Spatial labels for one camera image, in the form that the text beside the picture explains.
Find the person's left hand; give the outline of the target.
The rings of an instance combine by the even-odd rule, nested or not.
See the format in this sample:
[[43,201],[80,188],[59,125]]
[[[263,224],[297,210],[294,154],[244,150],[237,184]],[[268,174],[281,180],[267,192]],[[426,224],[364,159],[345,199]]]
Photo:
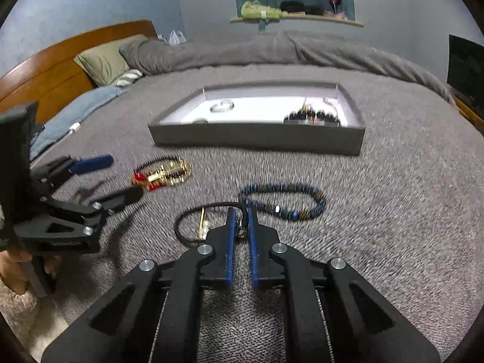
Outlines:
[[[31,262],[32,259],[33,256],[29,252],[18,248],[1,252],[2,282],[17,295],[23,295],[29,287],[29,280],[22,264]],[[44,270],[47,274],[57,275],[60,266],[61,258],[57,255],[45,259]]]

